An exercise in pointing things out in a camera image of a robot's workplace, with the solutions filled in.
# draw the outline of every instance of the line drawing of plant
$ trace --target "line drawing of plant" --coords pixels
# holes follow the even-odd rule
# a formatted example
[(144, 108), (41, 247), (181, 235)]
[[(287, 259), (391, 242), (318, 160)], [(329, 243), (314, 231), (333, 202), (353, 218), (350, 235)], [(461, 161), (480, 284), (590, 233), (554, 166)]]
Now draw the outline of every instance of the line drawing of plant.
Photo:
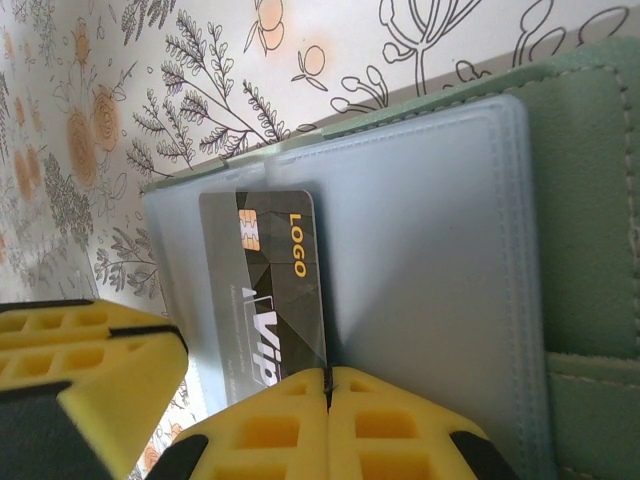
[(33, 249), (29, 250), (30, 254), (33, 254), (33, 250), (35, 250), (36, 264), (31, 268), (23, 264), (23, 267), (20, 268), (22, 284), (30, 289), (42, 288), (43, 285), (51, 288), (51, 283), (57, 281), (56, 271), (69, 261), (66, 246), (57, 245), (54, 241), (46, 241), (43, 238), (41, 242), (35, 244)]
[(336, 112), (369, 113), (389, 106), (389, 88), (380, 70), (373, 65), (369, 65), (367, 66), (366, 74), (369, 83), (354, 76), (343, 77), (340, 83), (348, 92), (355, 93), (362, 91), (367, 93), (373, 99), (374, 105), (351, 103), (351, 101), (344, 97), (333, 97), (331, 99), (331, 107), (333, 107)]
[[(149, 133), (153, 136), (166, 135), (169, 139), (162, 139), (156, 145), (156, 152), (159, 155), (168, 158), (172, 163), (176, 163), (178, 158), (182, 158), (187, 166), (193, 170), (191, 162), (195, 157), (195, 150), (191, 148), (193, 140), (187, 136), (189, 133), (189, 127), (182, 124), (182, 118), (176, 108), (173, 106), (168, 98), (162, 102), (162, 110), (166, 117), (166, 122), (170, 128), (167, 128), (160, 116), (160, 106), (158, 105), (158, 99), (154, 96), (152, 89), (147, 90), (147, 100), (149, 105), (143, 105), (144, 114), (133, 113), (133, 119), (135, 123), (142, 129), (143, 132)], [(140, 144), (134, 143), (134, 148), (131, 150), (131, 160), (134, 164), (143, 168), (144, 171), (155, 171), (153, 162), (150, 155), (147, 155), (147, 150), (142, 148)]]
[(40, 56), (44, 58), (47, 67), (53, 67), (55, 63), (62, 65), (62, 59), (55, 54), (56, 25), (53, 23), (53, 13), (55, 6), (53, 0), (31, 0), (29, 3), (29, 13), (33, 20), (33, 29), (40, 37), (38, 45)]
[(151, 156), (151, 150), (149, 150), (149, 147), (142, 143), (142, 141), (138, 138), (133, 139), (133, 146), (132, 148), (128, 148), (126, 150), (126, 156), (127, 164), (129, 164), (134, 170), (147, 177), (149, 181), (153, 179), (154, 173), (164, 178), (173, 177), (173, 175), (156, 170), (153, 162), (153, 157)]
[(133, 471), (127, 477), (127, 480), (142, 480), (142, 472), (140, 471), (140, 467), (136, 465)]
[[(155, 299), (160, 294), (160, 279), (147, 231), (136, 228), (134, 238), (118, 227), (113, 230), (111, 250), (117, 259), (113, 261), (106, 249), (98, 249), (93, 266), (96, 281), (102, 280), (103, 285), (108, 281), (116, 292), (130, 286), (135, 296)], [(127, 273), (129, 267), (135, 267), (133, 273)]]
[[(418, 96), (427, 94), (426, 52), (433, 48), (464, 20), (482, 0), (381, 0), (380, 24), (389, 30), (395, 42), (387, 42), (382, 54), (387, 63), (415, 61), (415, 85)], [(405, 29), (411, 19), (415, 28)]]
[(31, 46), (26, 40), (22, 46), (22, 50), (24, 51), (24, 63), (27, 65), (27, 70), (31, 71), (31, 65), (36, 63), (36, 59), (31, 56)]
[(44, 186), (49, 197), (49, 206), (53, 220), (63, 237), (69, 234), (86, 251), (89, 236), (93, 235), (93, 217), (86, 194), (80, 193), (71, 181), (60, 173), (60, 165), (53, 153), (44, 161)]
[[(488, 70), (478, 71), (469, 60), (458, 60), (456, 62), (456, 75), (461, 83), (468, 83), (482, 77), (487, 77), (491, 75), (491, 72)], [(453, 87), (453, 85), (449, 83), (442, 86), (443, 89), (451, 87)]]
[(102, 26), (102, 15), (98, 17), (98, 27), (96, 28), (96, 38), (104, 40), (104, 27)]
[[(137, 42), (142, 34), (145, 20), (148, 20), (149, 27), (152, 27), (156, 21), (158, 22), (158, 30), (164, 26), (164, 22), (176, 6), (176, 0), (132, 0), (122, 13), (122, 21), (120, 27), (124, 33), (124, 44), (127, 45), (135, 32), (135, 41)], [(115, 22), (115, 14), (113, 8), (109, 5), (111, 16)]]
[(304, 79), (313, 88), (327, 92), (327, 87), (325, 87), (320, 80), (315, 78), (322, 73), (322, 70), (324, 70), (324, 64), (324, 50), (322, 50), (318, 45), (312, 45), (307, 48), (307, 51), (304, 54), (304, 59), (302, 57), (302, 52), (298, 51), (298, 68), (300, 69), (300, 74), (293, 77), (291, 81), (297, 82), (298, 80)]
[[(174, 163), (182, 158), (193, 168), (195, 151), (191, 146), (194, 141), (182, 119), (198, 126), (211, 125), (209, 134), (199, 140), (198, 148), (207, 155), (216, 154), (225, 167), (229, 158), (249, 149), (250, 141), (260, 146), (288, 138), (291, 132), (284, 122), (278, 121), (277, 110), (249, 81), (242, 82), (242, 93), (257, 112), (260, 128), (253, 127), (232, 107), (230, 97), (235, 82), (230, 72), (234, 60), (226, 55), (228, 44), (222, 40), (222, 26), (208, 22), (208, 36), (204, 38), (202, 29), (185, 10), (178, 11), (176, 25), (180, 36), (166, 36), (166, 50), (171, 59), (165, 60), (160, 68), (166, 97), (160, 103), (153, 90), (147, 91), (143, 111), (133, 114), (143, 132), (152, 137), (165, 137), (156, 143), (156, 151)], [(179, 102), (178, 108), (171, 98), (176, 98), (176, 104)], [(168, 177), (155, 168), (148, 154), (150, 150), (136, 142), (128, 152), (129, 164), (144, 175), (156, 173)]]
[(86, 31), (86, 21), (79, 17), (74, 33), (75, 58), (69, 63), (67, 79), (59, 81), (53, 97), (58, 109), (69, 115), (67, 137), (74, 179), (86, 191), (98, 217), (109, 219), (115, 217), (116, 202), (127, 188), (126, 172), (116, 178), (107, 175), (121, 134), (117, 103), (127, 98), (124, 85), (133, 78), (137, 62), (120, 71), (114, 87), (100, 84), (96, 65), (89, 68), (91, 49)]
[(3, 164), (6, 164), (6, 159), (9, 156), (6, 122), (7, 118), (11, 117), (11, 115), (9, 114), (9, 107), (7, 106), (8, 95), (9, 88), (7, 87), (7, 80), (4, 72), (0, 72), (0, 157), (2, 157)]
[(11, 0), (13, 19), (19, 23), (27, 21), (27, 0)]
[(275, 50), (284, 39), (284, 23), (282, 15), (284, 7), (282, 0), (254, 0), (258, 19), (251, 25), (243, 53), (246, 53), (253, 42), (256, 33), (264, 50), (265, 57), (269, 50)]
[[(520, 36), (516, 42), (511, 60), (512, 67), (554, 55), (566, 43), (567, 29), (563, 26), (552, 28), (539, 36), (536, 35), (551, 16), (555, 5), (554, 2), (555, 0), (536, 0), (522, 14), (520, 18)], [(602, 40), (615, 34), (624, 25), (629, 13), (629, 8), (626, 6), (610, 7), (595, 13), (578, 30), (578, 42), (575, 46), (579, 47), (585, 43), (595, 43), (597, 40)], [(604, 22), (609, 23), (607, 29), (603, 27)], [(535, 42), (531, 44), (531, 40), (536, 37)]]
[(264, 129), (264, 135), (267, 137), (267, 143), (276, 143), (285, 140), (289, 136), (289, 130), (284, 126), (284, 121), (278, 122), (277, 111), (271, 108), (271, 103), (266, 102), (263, 97), (260, 96), (258, 87), (252, 87), (251, 82), (243, 80), (242, 86), (243, 92), (249, 95), (249, 105), (258, 112), (258, 120), (260, 126)]

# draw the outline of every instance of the orange flower illustration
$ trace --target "orange flower illustration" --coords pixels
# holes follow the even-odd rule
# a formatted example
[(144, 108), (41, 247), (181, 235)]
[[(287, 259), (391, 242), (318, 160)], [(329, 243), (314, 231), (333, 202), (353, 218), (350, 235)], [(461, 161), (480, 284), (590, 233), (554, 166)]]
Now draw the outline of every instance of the orange flower illustration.
[(93, 133), (96, 142), (110, 152), (118, 142), (120, 121), (113, 92), (100, 85), (100, 91), (93, 99)]
[(27, 147), (27, 165), (29, 166), (29, 178), (36, 187), (39, 187), (42, 183), (40, 161), (38, 160), (38, 153), (32, 145)]
[(36, 132), (42, 133), (42, 118), (35, 106), (31, 108), (31, 120), (33, 120), (33, 127), (36, 129)]
[(268, 50), (278, 48), (284, 38), (284, 24), (282, 23), (284, 7), (282, 0), (257, 0), (256, 10), (258, 12), (258, 20), (253, 23), (249, 30), (244, 51), (246, 52), (249, 49), (251, 42), (253, 42), (253, 37), (258, 33), (266, 55)]
[(4, 243), (4, 237), (0, 233), (0, 265), (4, 263), (4, 252), (7, 249), (6, 243)]
[(16, 150), (13, 161), (13, 166), (16, 171), (16, 182), (18, 183), (20, 194), (22, 195), (22, 198), (24, 198), (26, 201), (29, 201), (31, 200), (29, 169), (24, 161), (24, 158), (22, 158), (22, 153), (20, 153), (20, 151)]
[(171, 441), (173, 442), (184, 429), (177, 423), (171, 425)]
[(153, 466), (158, 462), (158, 458), (160, 458), (160, 454), (158, 454), (157, 450), (153, 447), (153, 444), (149, 442), (144, 449), (144, 468), (147, 469), (147, 472), (150, 472)]
[(9, 60), (15, 60), (16, 55), (13, 51), (13, 42), (11, 42), (11, 35), (9, 35), (9, 32), (4, 32), (4, 51), (6, 52)]
[(67, 141), (71, 166), (80, 183), (91, 187), (96, 180), (96, 155), (89, 122), (79, 110), (74, 110), (67, 122)]
[(16, 119), (18, 120), (18, 125), (22, 126), (25, 121), (24, 117), (24, 108), (22, 107), (22, 101), (20, 98), (16, 98), (14, 105), (16, 107)]
[(76, 41), (76, 60), (84, 68), (89, 57), (89, 37), (87, 37), (87, 24), (82, 18), (78, 19), (73, 38)]
[(327, 87), (324, 86), (320, 80), (316, 77), (324, 70), (325, 55), (324, 50), (318, 45), (312, 45), (307, 49), (302, 58), (302, 52), (298, 52), (298, 67), (300, 68), (300, 75), (296, 75), (291, 79), (292, 82), (305, 79), (312, 87), (327, 92)]

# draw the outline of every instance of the wallet stitching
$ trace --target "wallet stitching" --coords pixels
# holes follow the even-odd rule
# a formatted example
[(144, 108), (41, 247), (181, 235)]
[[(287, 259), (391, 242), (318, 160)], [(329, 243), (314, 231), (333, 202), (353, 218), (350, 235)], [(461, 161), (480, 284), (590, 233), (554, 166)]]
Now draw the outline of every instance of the wallet stitching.
[[(508, 133), (506, 133), (505, 135), (509, 135), (509, 137), (511, 138), (511, 134), (513, 132), (511, 132), (510, 130), (508, 131)], [(497, 157), (497, 142), (496, 140), (492, 140), (491, 142), (491, 147), (492, 147), (492, 153), (493, 153), (493, 157), (494, 157), (494, 161), (495, 158)], [(502, 166), (502, 170), (503, 170), (503, 174), (505, 176), (507, 176), (508, 172), (507, 169), (510, 167), (510, 165), (508, 164), (503, 164)], [(516, 327), (515, 327), (515, 315), (514, 315), (514, 302), (513, 302), (513, 295), (511, 292), (511, 289), (509, 288), (509, 284), (511, 282), (509, 282), (508, 278), (510, 277), (510, 272), (509, 272), (509, 261), (506, 258), (506, 254), (505, 251), (507, 250), (507, 245), (506, 245), (506, 238), (507, 238), (507, 226), (505, 225), (505, 203), (507, 205), (512, 205), (514, 202), (512, 201), (512, 198), (508, 198), (509, 192), (507, 192), (507, 190), (505, 188), (502, 188), (502, 186), (500, 185), (499, 181), (496, 181), (495, 184), (495, 195), (501, 200), (500, 202), (500, 230), (501, 230), (501, 241), (502, 241), (502, 255), (503, 255), (503, 263), (504, 263), (504, 275), (505, 275), (505, 280), (506, 280), (506, 288), (505, 288), (505, 299), (506, 302), (508, 304), (508, 335), (509, 335), (509, 343), (511, 344), (511, 348), (509, 351), (509, 357), (511, 358), (511, 380), (513, 382), (514, 385), (514, 402), (515, 402), (515, 407), (516, 407), (516, 412), (517, 412), (517, 416), (518, 416), (518, 436), (519, 436), (519, 443), (518, 443), (518, 454), (520, 457), (520, 464), (523, 465), (525, 468), (528, 468), (528, 466), (530, 465), (530, 463), (527, 461), (527, 455), (524, 449), (524, 438), (525, 438), (525, 432), (524, 432), (524, 422), (523, 422), (523, 414), (522, 414), (522, 410), (523, 410), (523, 405), (522, 405), (522, 395), (521, 395), (521, 389), (522, 389), (522, 379), (520, 378), (520, 376), (518, 375), (518, 362), (516, 361), (516, 355), (515, 355), (515, 341), (516, 341)], [(518, 233), (516, 231), (516, 229), (514, 227), (510, 228), (511, 233), (514, 236), (518, 236)], [(516, 244), (519, 244), (521, 242), (521, 240), (519, 238), (516, 239)], [(527, 360), (530, 360), (530, 355), (528, 350), (525, 348), (525, 355), (529, 358), (527, 358)]]
[(560, 468), (563, 469), (563, 470), (566, 470), (569, 473), (577, 475), (580, 478), (591, 478), (591, 479), (594, 479), (594, 480), (598, 480), (599, 478), (601, 478), (601, 477), (596, 477), (595, 475), (592, 475), (590, 473), (579, 472), (575, 468), (571, 468), (571, 467), (564, 467), (564, 466), (560, 465)]
[(583, 375), (570, 375), (568, 373), (558, 373), (558, 372), (549, 372), (550, 376), (560, 377), (565, 380), (570, 381), (579, 381), (585, 383), (599, 383), (602, 385), (607, 385), (609, 387), (615, 387), (620, 389), (640, 389), (640, 384), (631, 383), (631, 382), (614, 382), (613, 380), (602, 380), (599, 378), (585, 377)]
[(633, 123), (631, 121), (631, 109), (632, 105), (627, 98), (626, 91), (629, 89), (629, 86), (624, 83), (620, 70), (615, 65), (589, 65), (585, 67), (572, 68), (563, 70), (554, 75), (548, 75), (546, 77), (542, 77), (535, 80), (529, 80), (521, 85), (513, 85), (510, 87), (506, 87), (502, 90), (497, 90), (495, 92), (488, 92), (482, 95), (472, 95), (462, 100), (456, 100), (450, 103), (446, 103), (444, 105), (439, 105), (434, 108), (420, 110), (417, 112), (409, 113), (402, 117), (396, 117), (390, 120), (382, 120), (380, 122), (376, 122), (371, 125), (367, 125), (363, 128), (356, 128), (353, 131), (345, 132), (344, 135), (348, 135), (351, 133), (363, 132), (365, 130), (369, 130), (371, 128), (377, 128), (384, 125), (389, 125), (392, 123), (397, 123), (403, 120), (408, 120), (413, 117), (419, 117), (421, 115), (425, 115), (432, 112), (438, 112), (440, 110), (444, 110), (446, 108), (455, 107), (458, 105), (463, 105), (473, 100), (477, 100), (480, 98), (491, 97), (495, 95), (500, 95), (505, 92), (509, 92), (512, 90), (518, 90), (520, 88), (524, 88), (530, 85), (535, 85), (538, 83), (542, 83), (545, 80), (553, 80), (556, 78), (560, 78), (566, 75), (571, 75), (574, 73), (580, 72), (589, 72), (589, 71), (597, 71), (603, 70), (611, 73), (616, 83), (618, 84), (619, 96), (622, 102), (622, 115), (624, 118), (624, 162), (625, 162), (625, 182), (627, 185), (627, 202), (629, 204), (629, 232), (628, 232), (628, 240), (631, 245), (631, 261), (632, 261), (632, 289), (633, 289), (633, 309), (634, 309), (634, 329), (636, 332), (636, 355), (640, 357), (640, 227), (636, 224), (636, 206), (635, 206), (635, 172), (633, 165), (633, 141), (632, 141), (632, 133), (634, 130)]

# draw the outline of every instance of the green fabric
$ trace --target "green fabric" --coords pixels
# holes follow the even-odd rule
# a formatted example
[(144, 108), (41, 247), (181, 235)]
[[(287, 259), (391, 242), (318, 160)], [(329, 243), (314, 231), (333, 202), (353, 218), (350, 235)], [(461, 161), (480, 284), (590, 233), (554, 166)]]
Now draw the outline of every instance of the green fabric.
[(497, 93), (520, 98), (529, 110), (546, 349), (636, 357), (634, 296), (640, 291), (629, 219), (638, 202), (632, 175), (640, 131), (633, 125), (640, 115), (640, 40), (609, 39), (323, 134), (342, 136)]
[(640, 362), (547, 356), (560, 478), (640, 478)]

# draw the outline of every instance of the leaf illustration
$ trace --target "leaf illustration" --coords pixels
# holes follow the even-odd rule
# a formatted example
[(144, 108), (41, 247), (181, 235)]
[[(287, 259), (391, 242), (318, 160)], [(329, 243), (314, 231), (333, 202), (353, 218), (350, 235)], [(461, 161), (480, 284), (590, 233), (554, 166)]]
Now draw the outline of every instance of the leaf illustration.
[(127, 164), (143, 175), (151, 177), (153, 172), (153, 161), (151, 151), (139, 139), (133, 139), (133, 148), (126, 150)]
[[(175, 137), (177, 140), (174, 140), (173, 142), (174, 145), (172, 146), (177, 147), (181, 152), (181, 155), (184, 157), (185, 161), (187, 162), (187, 164), (190, 164), (191, 160), (195, 155), (195, 151), (191, 148), (191, 145), (193, 144), (193, 140), (191, 140), (191, 138), (187, 136), (187, 133), (189, 132), (189, 127), (182, 125), (182, 121), (180, 120), (180, 117), (176, 113), (175, 107), (169, 101), (169, 99), (165, 99), (164, 102), (162, 103), (162, 106), (165, 109), (167, 118), (169, 119), (169, 123), (175, 130)], [(162, 155), (160, 149), (156, 148), (156, 150), (158, 151), (158, 153)], [(171, 152), (172, 150), (173, 149), (169, 148), (165, 151)], [(173, 161), (173, 157), (170, 154), (167, 154), (166, 156), (169, 156), (170, 158), (172, 158), (172, 161)]]
[(122, 20), (120, 21), (121, 29), (124, 32), (124, 44), (126, 45), (131, 40), (133, 31), (136, 28), (136, 5), (130, 3), (122, 12)]
[(180, 65), (173, 62), (164, 62), (160, 69), (162, 70), (162, 80), (167, 87), (169, 95), (176, 95), (180, 93), (182, 91), (182, 86), (186, 82), (184, 78), (184, 71)]
[(628, 7), (611, 7), (596, 13), (580, 27), (578, 45), (610, 37), (622, 27), (628, 17)]
[(149, 253), (149, 257), (153, 258), (151, 256), (151, 242), (149, 241), (147, 231), (143, 228), (136, 228), (136, 233), (138, 234), (138, 237), (136, 238), (136, 245), (145, 249)]
[(60, 111), (62, 113), (69, 113), (69, 89), (65, 83), (60, 82), (60, 85), (53, 91), (53, 97)]
[(312, 87), (317, 88), (318, 90), (322, 90), (323, 92), (328, 92), (327, 87), (325, 87), (320, 81), (313, 77), (306, 77), (307, 82), (311, 84)]
[(129, 250), (134, 251), (136, 245), (129, 234), (118, 227), (113, 227), (113, 229), (120, 235), (120, 237), (118, 237), (117, 235), (112, 236), (113, 240), (116, 242), (116, 245), (122, 245), (124, 242), (126, 243), (126, 246), (129, 248)]
[(520, 19), (520, 30), (523, 33), (534, 33), (547, 20), (552, 8), (553, 0), (538, 0), (522, 15)]
[(564, 27), (554, 28), (544, 34), (536, 43), (531, 45), (528, 55), (529, 61), (534, 62), (550, 57), (551, 55), (555, 55), (558, 49), (562, 46), (566, 36), (567, 31)]
[(226, 101), (231, 93), (231, 87), (233, 87), (233, 80), (227, 78), (227, 74), (233, 68), (233, 59), (225, 58), (228, 44), (226, 42), (219, 43), (222, 35), (222, 27), (209, 22), (207, 28), (209, 34), (213, 37), (213, 42), (209, 45), (212, 57), (211, 67), (214, 70), (213, 82), (220, 96)]
[(258, 30), (258, 21), (256, 20), (253, 25), (251, 25), (251, 28), (249, 29), (249, 34), (247, 35), (247, 41), (244, 44), (244, 50), (242, 53), (246, 53), (247, 50), (249, 50), (249, 47), (251, 46), (251, 42), (253, 42), (253, 37), (256, 34), (256, 31)]
[(223, 127), (215, 128), (209, 136), (200, 140), (200, 151), (211, 155), (214, 152), (219, 153), (227, 143), (229, 129)]
[(162, 140), (156, 145), (156, 152), (171, 160), (172, 163), (176, 163), (178, 157), (183, 156), (183, 151), (180, 150), (178, 145), (175, 143), (167, 143), (165, 140)]
[(204, 119), (209, 118), (209, 106), (197, 92), (188, 91), (182, 99), (180, 114), (188, 121), (201, 125)]
[(277, 122), (277, 111), (271, 109), (269, 102), (265, 102), (264, 98), (260, 96), (257, 87), (253, 87), (246, 80), (242, 82), (242, 85), (244, 93), (249, 95), (249, 105), (258, 112), (258, 120), (264, 129), (265, 137), (268, 138), (268, 143), (285, 140), (291, 132), (284, 130), (283, 122), (280, 122), (280, 124)]
[(154, 95), (153, 88), (147, 88), (147, 100), (149, 100), (149, 104), (151, 105), (154, 114), (157, 116), (160, 112), (160, 107), (158, 107), (158, 99)]
[(139, 113), (133, 112), (133, 120), (142, 129), (142, 131), (150, 133), (151, 135), (159, 135), (164, 132), (164, 125), (157, 118), (147, 118)]
[(149, 281), (149, 298), (153, 300), (160, 293), (160, 282), (158, 282), (157, 276), (154, 274)]
[(144, 27), (144, 16), (147, 13), (148, 0), (138, 0), (138, 29), (136, 30), (136, 40), (140, 38), (142, 27)]
[(301, 133), (306, 133), (306, 132), (310, 132), (312, 130), (315, 130), (316, 128), (318, 128), (318, 127), (315, 126), (312, 123), (303, 123), (301, 125), (298, 125), (298, 128), (296, 130), (298, 130)]
[(167, 52), (174, 57), (181, 66), (191, 69), (193, 75), (197, 75), (204, 66), (206, 41), (202, 40), (202, 30), (196, 26), (195, 20), (185, 11), (178, 11), (176, 25), (184, 40), (173, 35), (167, 35)]
[(264, 50), (264, 56), (267, 56), (267, 41), (264, 38), (264, 32), (262, 29), (258, 30), (258, 36), (260, 37), (260, 43), (262, 44), (262, 49)]
[(101, 195), (98, 198), (98, 217), (101, 217), (107, 211), (107, 197), (105, 195)]
[(127, 174), (122, 172), (120, 175), (118, 175), (118, 178), (116, 178), (116, 182), (114, 184), (114, 194), (113, 194), (113, 198), (115, 200), (120, 200), (123, 196), (124, 196), (124, 191), (127, 188)]
[(243, 133), (237, 137), (230, 135), (227, 144), (225, 145), (225, 153), (221, 155), (223, 159), (229, 159), (235, 157), (247, 151), (249, 148), (249, 142), (247, 141), (247, 133)]

